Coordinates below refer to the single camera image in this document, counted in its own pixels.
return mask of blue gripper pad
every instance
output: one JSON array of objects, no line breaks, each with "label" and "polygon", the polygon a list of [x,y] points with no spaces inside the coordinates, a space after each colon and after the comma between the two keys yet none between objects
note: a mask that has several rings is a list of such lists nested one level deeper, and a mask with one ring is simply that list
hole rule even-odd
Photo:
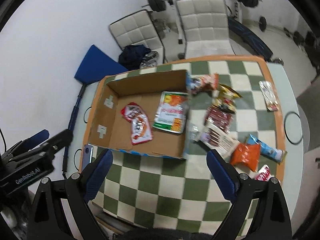
[{"label": "blue gripper pad", "polygon": [[89,200],[93,200],[96,197],[104,179],[106,178],[110,170],[112,162],[112,151],[108,149],[105,155],[100,159],[100,162],[98,163],[96,169],[93,171],[87,181],[85,187],[86,194],[84,195],[85,203],[88,203]]},{"label": "blue gripper pad", "polygon": [[211,150],[207,153],[207,165],[208,168],[214,177],[215,181],[217,182],[217,185],[224,197],[224,199],[233,201],[236,199],[236,189],[235,184],[231,180],[230,176],[227,174],[223,166],[220,164],[220,162],[217,160],[217,158],[214,156]]}]

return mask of white tape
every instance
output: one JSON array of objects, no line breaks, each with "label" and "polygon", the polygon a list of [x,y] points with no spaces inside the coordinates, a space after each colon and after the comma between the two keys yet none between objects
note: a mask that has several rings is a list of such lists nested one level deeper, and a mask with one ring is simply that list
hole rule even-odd
[{"label": "white tape", "polygon": [[106,107],[109,107],[109,108],[113,108],[113,102],[112,102],[112,100],[113,100],[113,96],[110,96],[109,98],[106,98],[106,100],[104,101],[104,105],[106,106]]},{"label": "white tape", "polygon": [[103,135],[105,135],[107,133],[107,128],[103,125],[98,125],[98,133],[100,133],[99,138],[103,138]]}]

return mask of snack package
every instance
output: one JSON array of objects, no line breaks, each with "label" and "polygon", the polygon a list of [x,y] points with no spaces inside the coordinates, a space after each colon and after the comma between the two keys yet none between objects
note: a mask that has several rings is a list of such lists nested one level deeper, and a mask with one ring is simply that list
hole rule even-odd
[{"label": "snack package", "polygon": [[226,113],[234,114],[236,112],[236,105],[234,100],[242,96],[231,87],[219,84],[219,95],[214,100],[213,105]]},{"label": "snack package", "polygon": [[235,166],[239,163],[244,164],[253,172],[257,171],[260,156],[260,144],[239,143],[231,157],[230,164]]},{"label": "snack package", "polygon": [[182,133],[188,110],[188,93],[162,92],[153,127]]},{"label": "snack package", "polygon": [[254,179],[268,181],[271,177],[272,177],[272,175],[270,174],[270,169],[269,169],[268,165],[265,164],[258,171],[258,174]]},{"label": "snack package", "polygon": [[225,133],[230,132],[230,123],[233,120],[232,114],[222,112],[215,106],[209,106],[205,115],[205,122],[211,122]]},{"label": "snack package", "polygon": [[278,111],[278,102],[269,81],[259,81],[260,90],[269,111]]},{"label": "snack package", "polygon": [[210,149],[217,150],[224,158],[230,156],[240,143],[211,122],[207,122],[203,131],[198,134],[196,141],[202,141]]},{"label": "snack package", "polygon": [[257,137],[253,136],[252,134],[249,135],[246,143],[260,144],[261,145],[260,153],[266,157],[269,157],[270,159],[274,160],[277,163],[281,163],[287,154],[287,151],[271,148],[270,146],[266,145],[264,142],[260,141]]},{"label": "snack package", "polygon": [[218,87],[219,75],[204,75],[191,79],[191,93],[197,94],[201,90],[216,90]]},{"label": "snack package", "polygon": [[133,145],[152,140],[153,135],[148,117],[139,105],[131,102],[121,110],[121,114],[131,123],[131,143]]}]

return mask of metal screw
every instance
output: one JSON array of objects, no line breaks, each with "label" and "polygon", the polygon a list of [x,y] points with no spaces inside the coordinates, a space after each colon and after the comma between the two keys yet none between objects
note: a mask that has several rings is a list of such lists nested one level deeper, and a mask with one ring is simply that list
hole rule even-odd
[{"label": "metal screw", "polygon": [[71,179],[78,179],[80,177],[79,173],[74,173],[71,175]]},{"label": "metal screw", "polygon": [[246,180],[246,179],[249,178],[249,176],[248,176],[248,174],[241,173],[241,174],[240,174],[240,178]]},{"label": "metal screw", "polygon": [[41,179],[41,183],[46,184],[49,181],[48,177]]},{"label": "metal screw", "polygon": [[274,184],[277,184],[277,183],[278,183],[278,180],[277,180],[277,178],[275,178],[275,177],[272,177],[270,180],[271,180],[271,182],[274,183]]}]

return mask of green square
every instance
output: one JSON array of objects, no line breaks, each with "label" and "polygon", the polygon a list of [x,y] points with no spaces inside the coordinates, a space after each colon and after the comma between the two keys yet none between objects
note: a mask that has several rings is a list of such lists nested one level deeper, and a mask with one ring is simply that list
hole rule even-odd
[{"label": "green square", "polygon": [[141,171],[138,190],[158,195],[159,183],[159,174]]},{"label": "green square", "polygon": [[230,202],[207,202],[204,221],[223,221],[228,213]]},{"label": "green square", "polygon": [[212,105],[212,93],[200,92],[192,97],[190,102],[191,110],[206,110]]},{"label": "green square", "polygon": [[230,74],[247,74],[242,61],[227,60]]},{"label": "green square", "polygon": [[246,223],[246,219],[243,221],[243,224],[242,224],[242,226],[241,226],[241,228],[240,228],[240,231],[239,231],[239,233],[238,233],[238,236],[242,236],[242,232],[243,232],[243,229],[244,229],[244,226],[245,226],[245,223]]},{"label": "green square", "polygon": [[265,80],[262,76],[248,76],[253,91],[260,91],[259,81]]},{"label": "green square", "polygon": [[116,215],[118,212],[118,201],[104,195],[103,208]]},{"label": "green square", "polygon": [[275,114],[266,110],[257,110],[258,131],[276,130]]},{"label": "green square", "polygon": [[237,118],[236,115],[232,115],[233,120],[230,123],[230,132],[236,132],[237,131]]},{"label": "green square", "polygon": [[108,83],[108,82],[110,82],[110,81],[113,81],[115,78],[116,78],[116,76],[108,77],[108,78],[106,78],[105,83]]},{"label": "green square", "polygon": [[99,188],[99,191],[104,193],[104,184],[105,184],[106,180],[104,179],[102,184],[101,184],[101,187]]},{"label": "green square", "polygon": [[140,155],[124,153],[122,166],[138,170],[140,168],[140,160],[141,160]]},{"label": "green square", "polygon": [[189,155],[207,155],[208,151],[210,151],[209,147],[203,143],[190,142],[189,144]]},{"label": "green square", "polygon": [[134,70],[134,71],[130,71],[128,73],[128,76],[127,77],[134,77],[134,76],[139,76],[140,75],[140,69],[138,70]]},{"label": "green square", "polygon": [[195,61],[191,62],[191,74],[192,75],[208,75],[209,66],[207,61]]},{"label": "green square", "polygon": [[231,87],[230,75],[219,75],[219,83]]},{"label": "green square", "polygon": [[136,189],[126,187],[124,185],[120,185],[119,201],[134,207],[136,205],[136,198],[137,198]]},{"label": "green square", "polygon": [[258,204],[258,199],[253,199],[248,218],[253,218],[254,213],[256,212],[257,204]]},{"label": "green square", "polygon": [[120,183],[121,167],[122,166],[112,164],[106,178]]},{"label": "green square", "polygon": [[102,153],[103,150],[105,150],[105,148],[98,147],[98,149],[97,149],[97,157]]},{"label": "green square", "polygon": [[136,208],[134,222],[145,228],[152,228],[155,220],[155,214]]},{"label": "green square", "polygon": [[177,230],[183,230],[190,233],[198,233],[201,221],[178,219]]},{"label": "green square", "polygon": [[268,165],[268,167],[270,169],[270,174],[276,176],[277,163],[275,161],[273,161],[272,159],[269,159],[268,157],[260,155],[258,170],[260,170],[264,164]]},{"label": "green square", "polygon": [[162,175],[184,177],[186,171],[186,160],[163,158]]},{"label": "green square", "polygon": [[252,131],[252,132],[238,132],[238,141],[245,143],[249,135],[252,134],[255,137],[258,137],[258,132],[257,131]]},{"label": "green square", "polygon": [[158,66],[156,71],[157,72],[165,72],[165,71],[170,71],[171,69],[172,69],[172,64],[168,64],[168,65]]},{"label": "green square", "polygon": [[158,197],[157,211],[158,215],[177,218],[180,210],[181,199]]},{"label": "green square", "polygon": [[255,109],[254,100],[252,92],[250,91],[241,91],[242,98],[237,98],[235,100],[237,109]]},{"label": "green square", "polygon": [[206,201],[209,188],[208,179],[186,179],[183,199]]}]

